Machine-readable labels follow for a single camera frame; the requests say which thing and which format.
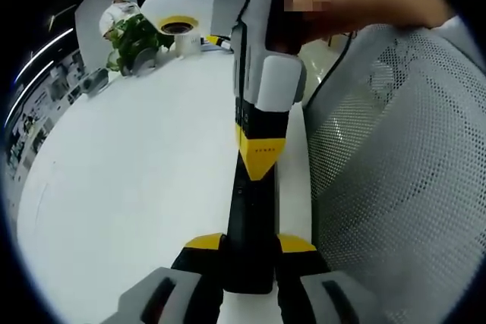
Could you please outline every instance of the white desk surface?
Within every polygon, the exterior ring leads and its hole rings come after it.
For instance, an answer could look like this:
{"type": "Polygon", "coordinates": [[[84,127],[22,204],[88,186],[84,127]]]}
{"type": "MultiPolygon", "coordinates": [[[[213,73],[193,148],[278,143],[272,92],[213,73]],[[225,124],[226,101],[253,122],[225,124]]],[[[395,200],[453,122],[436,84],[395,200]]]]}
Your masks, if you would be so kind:
{"type": "MultiPolygon", "coordinates": [[[[82,96],[27,177],[17,236],[33,280],[68,323],[98,323],[120,294],[170,267],[193,237],[224,232],[237,157],[232,56],[176,59],[82,96]]],[[[311,238],[300,105],[279,162],[280,231],[311,238]]],[[[225,294],[220,323],[278,323],[276,291],[225,294]]]]}

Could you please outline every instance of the black cable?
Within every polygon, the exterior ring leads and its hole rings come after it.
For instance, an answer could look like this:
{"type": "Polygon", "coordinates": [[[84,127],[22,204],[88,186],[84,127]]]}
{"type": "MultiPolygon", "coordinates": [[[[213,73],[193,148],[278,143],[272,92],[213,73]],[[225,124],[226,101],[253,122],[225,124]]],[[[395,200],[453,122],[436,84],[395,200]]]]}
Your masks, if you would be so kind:
{"type": "Polygon", "coordinates": [[[333,74],[333,72],[337,69],[337,67],[339,66],[341,61],[346,56],[346,53],[348,53],[348,49],[349,49],[349,46],[351,45],[351,41],[352,41],[352,36],[353,36],[353,32],[351,32],[348,35],[348,39],[346,40],[346,44],[344,45],[344,49],[342,50],[341,55],[339,55],[336,62],[334,62],[331,69],[327,72],[326,76],[324,76],[324,79],[322,79],[322,81],[319,83],[319,85],[317,85],[316,90],[314,90],[314,93],[312,94],[307,105],[305,106],[305,109],[307,109],[311,105],[311,103],[314,101],[316,95],[319,93],[320,88],[326,83],[327,79],[329,79],[330,76],[333,74]]]}

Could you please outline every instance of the person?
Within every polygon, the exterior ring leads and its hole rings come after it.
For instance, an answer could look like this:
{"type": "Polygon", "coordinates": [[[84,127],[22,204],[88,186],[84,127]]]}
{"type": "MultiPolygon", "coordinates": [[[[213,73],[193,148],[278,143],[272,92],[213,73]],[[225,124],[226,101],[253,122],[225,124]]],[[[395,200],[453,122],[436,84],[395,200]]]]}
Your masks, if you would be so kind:
{"type": "Polygon", "coordinates": [[[445,0],[284,0],[301,12],[301,44],[360,30],[371,24],[435,28],[454,16],[445,0]]]}
{"type": "Polygon", "coordinates": [[[127,20],[140,14],[138,5],[131,0],[113,0],[113,3],[103,12],[99,20],[99,31],[103,38],[110,39],[113,27],[120,20],[127,20]]]}

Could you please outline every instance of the white mesh fabric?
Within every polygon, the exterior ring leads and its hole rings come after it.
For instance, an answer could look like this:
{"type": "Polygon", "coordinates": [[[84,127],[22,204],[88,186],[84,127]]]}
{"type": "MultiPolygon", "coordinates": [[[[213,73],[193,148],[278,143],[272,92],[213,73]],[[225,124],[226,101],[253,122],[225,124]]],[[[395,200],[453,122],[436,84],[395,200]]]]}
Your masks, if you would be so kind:
{"type": "Polygon", "coordinates": [[[341,100],[313,101],[336,105],[308,136],[314,243],[391,322],[439,323],[486,247],[486,78],[431,31],[356,41],[327,81],[341,100]]]}

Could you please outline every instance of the green plant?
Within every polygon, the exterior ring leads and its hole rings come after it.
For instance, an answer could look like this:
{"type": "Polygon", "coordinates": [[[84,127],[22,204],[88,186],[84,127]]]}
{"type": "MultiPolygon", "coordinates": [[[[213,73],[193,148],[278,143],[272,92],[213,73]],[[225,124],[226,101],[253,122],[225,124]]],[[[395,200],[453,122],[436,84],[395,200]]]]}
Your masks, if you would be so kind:
{"type": "Polygon", "coordinates": [[[109,37],[114,50],[108,57],[106,67],[113,71],[121,71],[123,67],[131,70],[135,58],[145,49],[159,49],[161,46],[168,49],[174,43],[173,36],[158,32],[142,14],[120,20],[109,37]]]}

